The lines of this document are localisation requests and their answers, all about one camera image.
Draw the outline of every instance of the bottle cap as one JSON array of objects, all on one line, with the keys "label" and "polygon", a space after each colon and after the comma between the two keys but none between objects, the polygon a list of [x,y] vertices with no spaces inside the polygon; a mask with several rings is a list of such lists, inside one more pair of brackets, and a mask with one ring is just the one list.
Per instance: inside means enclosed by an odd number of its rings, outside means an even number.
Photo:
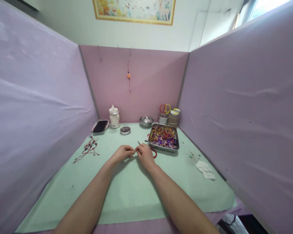
[{"label": "bottle cap", "polygon": [[170,115],[172,115],[172,116],[177,117],[177,116],[179,116],[179,114],[180,114],[180,110],[177,108],[174,108],[173,110],[170,111]]},{"label": "bottle cap", "polygon": [[110,112],[110,115],[118,115],[119,111],[117,108],[114,108],[114,105],[112,105],[112,108],[108,110]]}]

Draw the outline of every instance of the small scissors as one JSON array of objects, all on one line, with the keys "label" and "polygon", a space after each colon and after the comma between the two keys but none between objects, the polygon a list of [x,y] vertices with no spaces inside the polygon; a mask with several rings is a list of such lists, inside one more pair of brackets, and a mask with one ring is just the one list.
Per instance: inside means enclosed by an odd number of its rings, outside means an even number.
[{"label": "small scissors", "polygon": [[157,157],[157,152],[152,148],[150,148],[150,150],[153,150],[155,152],[155,156],[153,156],[153,158],[156,158]]},{"label": "small scissors", "polygon": [[172,108],[171,108],[171,106],[169,104],[161,104],[161,106],[160,106],[160,112],[163,113],[163,114],[168,114],[171,109]]}]

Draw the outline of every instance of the green table surface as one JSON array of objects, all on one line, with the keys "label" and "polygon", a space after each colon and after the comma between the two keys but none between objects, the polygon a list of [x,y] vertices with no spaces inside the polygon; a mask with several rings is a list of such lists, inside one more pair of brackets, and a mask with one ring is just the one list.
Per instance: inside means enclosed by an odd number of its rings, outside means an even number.
[{"label": "green table surface", "polygon": [[[150,133],[150,128],[142,128],[138,123],[123,123],[121,127],[123,126],[131,128],[129,135],[123,136],[120,134],[120,128],[113,129],[110,126],[103,135],[98,136],[100,139],[97,141],[95,151],[100,155],[87,154],[82,160],[73,164],[74,159],[82,155],[84,145],[89,142],[90,139],[87,138],[49,182],[16,232],[54,229],[117,148],[120,145],[130,145],[135,148],[138,145],[137,141],[145,143],[144,140]],[[235,203],[233,191],[186,135],[180,129],[177,131],[179,151],[172,153],[155,149],[158,153],[155,162],[203,212],[232,208]],[[137,154],[135,155],[118,165],[107,191],[98,224],[168,217],[152,178],[139,162]],[[195,167],[198,160],[209,164],[215,175],[215,181],[205,179]]]}]

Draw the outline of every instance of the forearm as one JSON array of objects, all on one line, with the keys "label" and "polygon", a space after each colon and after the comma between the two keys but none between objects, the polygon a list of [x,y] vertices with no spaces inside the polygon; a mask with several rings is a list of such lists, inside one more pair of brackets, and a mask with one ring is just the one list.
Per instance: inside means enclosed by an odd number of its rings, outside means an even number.
[{"label": "forearm", "polygon": [[181,233],[219,233],[194,201],[158,165],[149,173]]},{"label": "forearm", "polygon": [[117,165],[108,160],[58,224],[54,233],[91,233],[103,207],[113,170]]}]

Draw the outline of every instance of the window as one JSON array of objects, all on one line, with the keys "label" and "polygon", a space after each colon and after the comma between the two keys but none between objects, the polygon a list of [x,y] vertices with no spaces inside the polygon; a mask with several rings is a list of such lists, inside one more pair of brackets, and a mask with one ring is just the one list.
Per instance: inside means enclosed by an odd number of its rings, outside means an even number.
[{"label": "window", "polygon": [[272,9],[275,9],[276,7],[283,5],[288,1],[290,0],[257,0],[249,21],[255,19],[258,16],[261,16],[268,11],[271,11]]}]

